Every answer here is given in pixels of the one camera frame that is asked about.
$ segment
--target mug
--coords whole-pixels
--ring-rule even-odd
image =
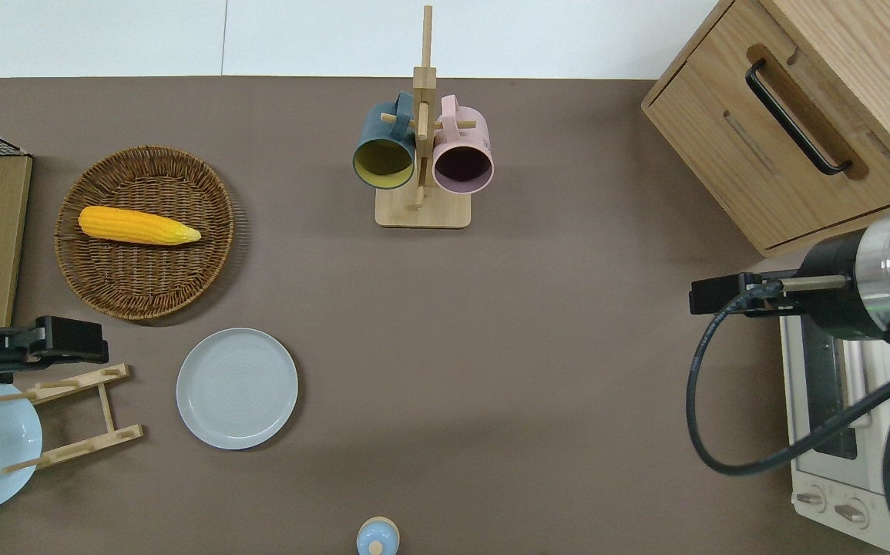
[[[396,102],[382,102],[373,106],[363,122],[352,167],[356,175],[377,189],[396,189],[405,185],[414,173],[414,97],[400,92]],[[392,113],[396,122],[381,119],[381,113]]]
[[[459,106],[455,95],[442,97],[442,123],[435,133],[432,172],[442,189],[458,194],[483,190],[493,180],[489,127],[479,110]],[[472,120],[473,129],[459,129],[459,120]]]

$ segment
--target wooden drawer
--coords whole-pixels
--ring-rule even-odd
[[[650,119],[768,256],[865,226],[890,207],[890,133],[831,71],[825,49],[792,31],[761,1],[719,4],[644,102]],[[848,163],[844,171],[825,175],[815,168],[747,84],[759,60],[758,82],[818,155],[831,165]]]

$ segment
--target white wall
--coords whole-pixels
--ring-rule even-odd
[[[0,77],[409,76],[426,0],[0,0]],[[715,0],[437,0],[442,77],[655,79]]]

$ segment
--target black cable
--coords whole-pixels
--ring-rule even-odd
[[[779,467],[782,464],[789,463],[792,459],[801,456],[801,454],[804,454],[818,445],[821,445],[822,442],[834,436],[835,433],[841,432],[842,429],[845,429],[846,426],[852,424],[857,418],[861,417],[861,415],[870,412],[890,399],[889,380],[889,382],[886,382],[877,390],[861,398],[856,404],[833,415],[831,418],[826,419],[824,424],[814,429],[814,431],[811,431],[811,433],[808,433],[803,439],[799,439],[797,442],[792,443],[792,445],[784,447],[775,454],[772,454],[772,456],[759,459],[758,461],[745,464],[726,464],[720,462],[708,452],[708,449],[705,449],[704,443],[701,442],[701,435],[698,433],[698,418],[695,416],[695,389],[698,383],[698,372],[701,370],[702,358],[705,356],[705,350],[708,348],[709,341],[712,341],[712,336],[715,335],[715,331],[719,328],[719,324],[722,323],[727,316],[735,312],[738,309],[738,306],[747,300],[755,298],[771,298],[771,296],[779,295],[782,288],[783,284],[781,284],[780,281],[768,281],[766,284],[758,285],[758,287],[745,291],[743,294],[730,300],[726,306],[723,306],[722,310],[716,313],[708,327],[706,327],[705,333],[701,336],[701,341],[698,341],[698,348],[696,348],[694,352],[694,357],[691,359],[691,368],[688,372],[687,397],[685,397],[685,415],[687,415],[688,435],[691,436],[691,443],[694,445],[694,450],[697,451],[698,456],[703,463],[707,464],[709,468],[716,472],[729,476],[745,476],[748,474],[766,472]]]

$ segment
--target wooden stand base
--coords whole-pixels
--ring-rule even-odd
[[[0,403],[16,399],[28,399],[33,405],[39,405],[40,403],[71,395],[72,393],[97,388],[99,390],[99,400],[102,401],[102,417],[106,420],[106,429],[108,431],[100,436],[95,436],[95,438],[83,439],[81,442],[69,443],[67,446],[44,451],[40,457],[11,464],[2,469],[3,474],[9,474],[29,466],[36,466],[39,469],[45,468],[57,463],[63,463],[72,458],[84,456],[84,454],[105,449],[106,447],[117,446],[131,439],[142,438],[142,425],[128,425],[126,428],[116,429],[116,426],[113,424],[113,412],[111,412],[109,407],[109,393],[106,392],[106,383],[128,375],[130,375],[130,370],[126,365],[115,365],[96,370],[95,372],[85,373],[84,375],[63,379],[60,382],[39,383],[23,391],[23,393],[0,395]]]
[[[472,196],[449,193],[434,185],[423,187],[423,201],[417,207],[418,172],[403,187],[377,190],[375,218],[384,227],[426,227],[462,229],[472,223]]]

